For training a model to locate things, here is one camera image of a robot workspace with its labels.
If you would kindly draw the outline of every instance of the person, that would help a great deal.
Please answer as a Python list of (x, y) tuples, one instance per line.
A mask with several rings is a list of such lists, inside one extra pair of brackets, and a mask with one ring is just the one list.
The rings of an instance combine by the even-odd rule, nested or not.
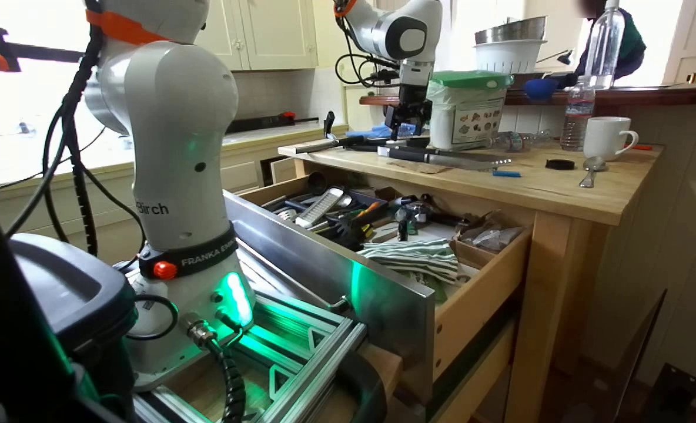
[[(605, 14), (605, 0), (579, 0), (579, 8), (592, 26)], [(618, 11), (626, 18), (626, 29), (622, 29), (622, 41), (620, 41), (620, 53), (617, 59), (614, 80), (620, 80), (631, 72), (635, 72), (645, 62), (645, 52), (647, 52), (645, 36), (639, 34), (631, 11), (622, 7), (618, 7)], [(577, 71), (568, 75), (567, 83), (577, 83), (579, 78), (586, 72), (587, 41), (586, 41), (580, 61), (579, 61)]]

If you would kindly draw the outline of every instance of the green lid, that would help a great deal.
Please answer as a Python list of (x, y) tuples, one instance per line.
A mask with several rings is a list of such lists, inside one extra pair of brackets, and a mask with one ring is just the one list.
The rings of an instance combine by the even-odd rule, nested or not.
[(432, 82), (444, 87), (497, 88), (507, 87), (510, 75), (488, 71), (441, 71), (432, 72)]

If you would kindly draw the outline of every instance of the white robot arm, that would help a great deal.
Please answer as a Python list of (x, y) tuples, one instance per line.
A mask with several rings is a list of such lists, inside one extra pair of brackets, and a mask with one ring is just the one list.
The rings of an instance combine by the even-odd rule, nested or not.
[(192, 45), (206, 0), (104, 0), (106, 45), (88, 106), (135, 141), (135, 200), (146, 232), (128, 274), (139, 296), (130, 354), (136, 385), (153, 385), (203, 349), (185, 317), (252, 323), (253, 293), (239, 274), (236, 234), (222, 196), (218, 149), (238, 111), (232, 72)]
[(399, 66), (399, 102), (387, 115), (392, 139), (399, 121), (416, 121), (420, 130), (431, 116), (425, 83), (436, 71), (441, 1), (410, 0), (394, 11), (380, 11), (370, 0), (333, 0), (333, 11), (338, 26), (361, 52)]

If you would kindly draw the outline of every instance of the open drawer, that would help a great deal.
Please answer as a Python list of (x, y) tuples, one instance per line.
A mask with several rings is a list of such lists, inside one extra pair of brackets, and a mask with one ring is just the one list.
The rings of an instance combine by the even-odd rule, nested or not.
[(317, 304), (345, 300), (349, 313), (367, 323), (370, 340), (405, 358), (401, 388), (428, 401), (436, 380), (520, 287), (528, 230), (498, 254), (454, 241), (456, 256), (478, 267), (478, 274), (464, 284), (441, 287), (444, 300), (436, 302), (431, 287), (410, 281), (258, 207), (303, 192), (306, 186), (307, 177), (294, 177), (244, 194), (226, 192), (239, 240), (287, 276), (306, 284), (320, 299)]

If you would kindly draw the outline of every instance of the white mug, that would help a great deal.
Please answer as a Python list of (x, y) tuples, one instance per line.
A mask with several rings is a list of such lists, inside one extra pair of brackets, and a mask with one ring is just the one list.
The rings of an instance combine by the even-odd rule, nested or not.
[(599, 115), (586, 123), (584, 154), (617, 159), (639, 141), (631, 128), (631, 116)]

